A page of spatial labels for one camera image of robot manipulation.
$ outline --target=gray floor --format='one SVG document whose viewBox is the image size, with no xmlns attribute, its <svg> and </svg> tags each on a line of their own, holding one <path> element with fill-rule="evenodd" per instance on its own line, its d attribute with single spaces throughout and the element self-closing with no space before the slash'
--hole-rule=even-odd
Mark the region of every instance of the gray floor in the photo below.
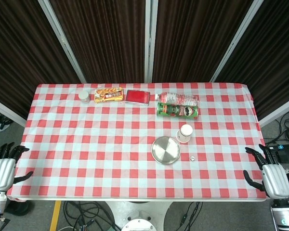
<svg viewBox="0 0 289 231">
<path fill-rule="evenodd" d="M 21 142 L 24 128 L 16 123 L 12 123 L 6 130 L 0 132 L 0 146 L 6 142 L 15 142 L 19 145 Z M 273 138 L 278 135 L 278 123 L 273 121 L 262 128 L 264 137 Z M 206 202 L 203 205 L 202 211 L 193 225 L 192 230 L 199 231 L 271 231 L 273 223 L 269 211 L 270 201 L 264 202 Z M 48 231 L 53 214 L 53 201 L 33 201 L 33 209 L 29 214 L 23 217 L 16 217 L 10 214 L 5 214 L 6 218 L 11 219 L 11 222 L 4 229 L 6 231 L 30 231 L 40 230 Z M 105 203 L 101 203 L 103 207 L 109 210 Z M 170 206 L 164 221 L 165 231 L 175 231 L 180 224 L 183 214 L 186 212 L 189 203 L 175 202 Z M 77 216 L 77 210 L 69 208 L 71 215 Z M 100 222 L 103 229 L 107 230 L 109 225 Z M 68 226 L 63 214 L 63 206 L 59 215 L 57 230 Z M 98 227 L 93 224 L 88 230 L 98 230 Z"/>
</svg>

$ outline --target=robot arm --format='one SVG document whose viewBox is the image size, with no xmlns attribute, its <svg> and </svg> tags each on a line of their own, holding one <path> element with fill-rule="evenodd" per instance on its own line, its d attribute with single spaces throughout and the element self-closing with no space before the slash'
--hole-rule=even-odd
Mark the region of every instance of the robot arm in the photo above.
<svg viewBox="0 0 289 231">
<path fill-rule="evenodd" d="M 29 149 L 24 146 L 17 146 L 10 152 L 13 145 L 14 143 L 5 144 L 0 148 L 0 226 L 4 222 L 0 230 L 9 222 L 8 219 L 2 217 L 7 201 L 6 192 L 13 184 L 24 181 L 33 174 L 33 172 L 29 172 L 23 177 L 14 178 L 17 161 L 21 154 Z"/>
<path fill-rule="evenodd" d="M 246 152 L 252 154 L 262 172 L 262 184 L 254 182 L 246 170 L 243 171 L 247 183 L 260 190 L 265 191 L 267 196 L 273 199 L 271 211 L 276 230 L 289 230 L 289 181 L 283 167 L 278 163 L 275 155 L 267 147 L 259 144 L 265 158 L 256 150 L 245 148 Z"/>
</svg>

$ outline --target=dark brown curtain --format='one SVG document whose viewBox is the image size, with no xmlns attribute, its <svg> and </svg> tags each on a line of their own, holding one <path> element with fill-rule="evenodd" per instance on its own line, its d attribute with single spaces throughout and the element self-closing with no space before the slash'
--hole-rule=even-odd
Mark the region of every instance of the dark brown curtain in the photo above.
<svg viewBox="0 0 289 231">
<path fill-rule="evenodd" d="M 0 0 L 0 102 L 26 118 L 40 83 L 78 83 L 37 0 Z"/>
<path fill-rule="evenodd" d="M 252 0 L 159 0 L 153 82 L 208 82 Z"/>
<path fill-rule="evenodd" d="M 145 0 L 51 0 L 88 82 L 144 81 Z"/>
<path fill-rule="evenodd" d="M 265 0 L 217 82 L 247 84 L 259 119 L 289 101 L 289 0 Z"/>
</svg>

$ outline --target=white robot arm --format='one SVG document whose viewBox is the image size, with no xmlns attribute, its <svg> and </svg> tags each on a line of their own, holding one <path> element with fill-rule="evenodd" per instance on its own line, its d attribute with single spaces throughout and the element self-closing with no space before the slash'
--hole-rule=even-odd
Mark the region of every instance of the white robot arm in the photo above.
<svg viewBox="0 0 289 231">
<path fill-rule="evenodd" d="M 29 149 L 24 146 L 17 146 L 10 153 L 10 149 L 13 145 L 14 143 L 5 144 L 0 148 L 0 230 L 9 222 L 8 219 L 3 218 L 3 212 L 7 201 L 6 192 L 13 184 L 24 181 L 33 174 L 33 172 L 29 172 L 23 177 L 14 178 L 18 159 L 23 152 L 26 152 Z"/>
<path fill-rule="evenodd" d="M 265 158 L 256 150 L 245 148 L 252 154 L 262 172 L 262 184 L 254 182 L 246 170 L 243 171 L 248 184 L 260 191 L 265 191 L 267 196 L 273 199 L 271 212 L 275 223 L 275 230 L 289 231 L 289 181 L 285 170 L 278 163 L 275 155 L 267 147 L 259 144 Z"/>
</svg>

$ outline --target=stainless steel plate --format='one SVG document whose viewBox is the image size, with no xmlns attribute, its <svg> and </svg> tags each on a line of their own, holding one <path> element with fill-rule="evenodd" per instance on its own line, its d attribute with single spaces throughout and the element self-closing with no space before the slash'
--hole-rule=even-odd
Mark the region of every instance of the stainless steel plate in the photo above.
<svg viewBox="0 0 289 231">
<path fill-rule="evenodd" d="M 154 141 L 151 152 L 157 162 L 170 165 L 179 159 L 180 146 L 175 139 L 162 136 Z"/>
</svg>

